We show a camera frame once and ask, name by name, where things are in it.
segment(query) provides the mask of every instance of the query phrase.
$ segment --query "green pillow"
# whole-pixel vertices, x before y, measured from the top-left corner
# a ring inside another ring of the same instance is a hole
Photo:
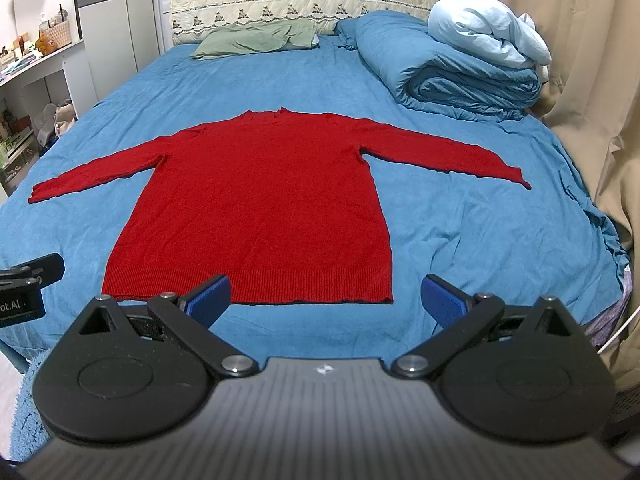
[[[275,50],[312,48],[317,44],[314,22],[306,18],[246,25],[231,23],[211,32],[191,57],[214,59]]]

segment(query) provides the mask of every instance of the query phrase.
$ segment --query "woven basket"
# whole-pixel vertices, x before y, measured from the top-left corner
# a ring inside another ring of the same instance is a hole
[[[62,48],[71,43],[71,28],[69,27],[68,20],[57,24],[55,27],[46,28],[42,33],[55,41],[58,48]]]

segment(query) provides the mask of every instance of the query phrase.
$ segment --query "blue gripper pad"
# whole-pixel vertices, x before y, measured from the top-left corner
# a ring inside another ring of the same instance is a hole
[[[420,298],[424,309],[443,328],[454,324],[472,306],[471,297],[432,274],[422,280]]]
[[[231,283],[223,274],[214,276],[180,298],[189,317],[209,328],[231,303]]]

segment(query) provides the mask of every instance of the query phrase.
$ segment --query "folded duvet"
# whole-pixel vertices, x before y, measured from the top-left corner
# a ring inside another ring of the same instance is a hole
[[[426,22],[401,12],[360,17],[356,42],[362,59],[407,108],[467,121],[519,120],[540,95],[534,70],[492,65],[439,43]]]

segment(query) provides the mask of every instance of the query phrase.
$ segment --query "white cable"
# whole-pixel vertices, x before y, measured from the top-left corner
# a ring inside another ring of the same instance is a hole
[[[638,315],[638,312],[640,312],[640,306],[638,306],[638,308],[636,308],[636,311],[629,317],[629,319],[627,319],[622,326],[616,330],[616,333],[611,336],[611,338],[604,343],[604,345],[602,345],[602,348],[600,348],[600,350],[598,350],[598,355],[600,355],[602,352],[604,352],[607,349],[607,346],[609,346],[611,343],[613,343],[618,336],[622,333],[622,331],[629,325],[629,323],[631,323],[634,318]]]

